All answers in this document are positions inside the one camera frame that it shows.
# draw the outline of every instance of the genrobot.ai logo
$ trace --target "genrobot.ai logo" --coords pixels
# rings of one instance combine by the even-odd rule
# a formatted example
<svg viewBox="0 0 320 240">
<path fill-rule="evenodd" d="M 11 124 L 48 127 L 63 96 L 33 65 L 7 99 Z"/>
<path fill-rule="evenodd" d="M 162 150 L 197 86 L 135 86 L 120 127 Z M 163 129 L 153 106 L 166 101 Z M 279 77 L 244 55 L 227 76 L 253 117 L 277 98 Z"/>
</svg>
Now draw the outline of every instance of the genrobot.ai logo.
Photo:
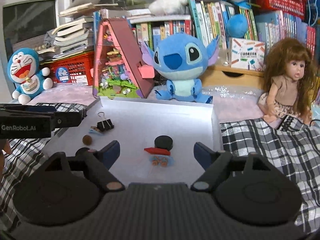
<svg viewBox="0 0 320 240">
<path fill-rule="evenodd" d="M 35 131 L 35 126 L 17 126 L 17 125 L 2 125 L 1 126 L 2 131 Z"/>
</svg>

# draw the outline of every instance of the doll hair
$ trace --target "doll hair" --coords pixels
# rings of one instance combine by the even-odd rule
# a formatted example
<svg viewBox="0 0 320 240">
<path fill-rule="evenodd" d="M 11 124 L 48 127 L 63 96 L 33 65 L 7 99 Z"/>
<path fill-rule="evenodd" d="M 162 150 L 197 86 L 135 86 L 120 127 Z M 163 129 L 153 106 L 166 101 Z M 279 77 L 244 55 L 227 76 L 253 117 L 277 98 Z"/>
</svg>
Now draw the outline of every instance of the doll hair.
<svg viewBox="0 0 320 240">
<path fill-rule="evenodd" d="M 304 114 L 311 106 L 310 90 L 316 84 L 316 67 L 310 50 L 297 39 L 285 38 L 272 46 L 265 59 L 264 90 L 270 90 L 272 77 L 286 74 L 285 67 L 292 60 L 305 61 L 304 76 L 298 81 L 298 96 L 294 105 L 297 113 Z"/>
</svg>

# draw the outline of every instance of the doll face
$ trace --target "doll face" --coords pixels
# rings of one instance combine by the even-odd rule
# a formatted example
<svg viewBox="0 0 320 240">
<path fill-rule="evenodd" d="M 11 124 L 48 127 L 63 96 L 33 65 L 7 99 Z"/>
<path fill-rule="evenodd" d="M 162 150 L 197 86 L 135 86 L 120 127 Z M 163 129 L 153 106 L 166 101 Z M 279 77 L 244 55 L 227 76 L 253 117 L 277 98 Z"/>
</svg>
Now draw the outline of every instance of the doll face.
<svg viewBox="0 0 320 240">
<path fill-rule="evenodd" d="M 305 66 L 304 61 L 292 60 L 286 66 L 286 73 L 292 80 L 298 81 L 303 78 Z"/>
<path fill-rule="evenodd" d="M 20 51 L 12 58 L 10 66 L 10 77 L 16 83 L 25 81 L 36 73 L 36 60 L 32 55 L 24 54 Z"/>
</svg>

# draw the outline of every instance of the red plastic basket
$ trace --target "red plastic basket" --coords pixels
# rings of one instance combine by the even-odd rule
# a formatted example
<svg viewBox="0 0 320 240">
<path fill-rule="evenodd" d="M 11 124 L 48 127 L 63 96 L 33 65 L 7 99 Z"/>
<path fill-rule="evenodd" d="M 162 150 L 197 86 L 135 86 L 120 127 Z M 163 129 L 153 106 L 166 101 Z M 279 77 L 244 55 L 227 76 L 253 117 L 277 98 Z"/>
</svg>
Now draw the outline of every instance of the red plastic basket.
<svg viewBox="0 0 320 240">
<path fill-rule="evenodd" d="M 48 63 L 50 77 L 54 83 L 78 83 L 92 85 L 91 69 L 93 68 L 94 51 L 79 56 Z"/>
<path fill-rule="evenodd" d="M 282 10 L 291 15 L 304 19 L 306 0 L 255 0 L 260 5 L 260 11 Z"/>
</svg>

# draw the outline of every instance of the pink blanket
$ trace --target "pink blanket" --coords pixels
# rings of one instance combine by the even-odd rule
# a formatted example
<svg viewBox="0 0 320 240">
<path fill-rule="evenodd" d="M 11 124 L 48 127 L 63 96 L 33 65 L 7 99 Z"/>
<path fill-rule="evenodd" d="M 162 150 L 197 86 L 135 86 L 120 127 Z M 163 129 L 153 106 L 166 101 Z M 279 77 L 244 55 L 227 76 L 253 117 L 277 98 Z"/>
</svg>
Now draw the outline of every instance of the pink blanket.
<svg viewBox="0 0 320 240">
<path fill-rule="evenodd" d="M 263 113 L 257 106 L 262 93 L 259 90 L 241 87 L 211 87 L 205 88 L 204 93 L 213 96 L 213 104 L 219 122 L 235 122 L 262 117 Z M 155 98 L 151 92 L 148 98 Z M 92 96 L 92 87 L 77 84 L 57 84 L 55 88 L 44 91 L 29 102 L 36 103 L 78 103 L 88 106 L 95 98 Z M 271 124 L 276 128 L 279 121 Z"/>
</svg>

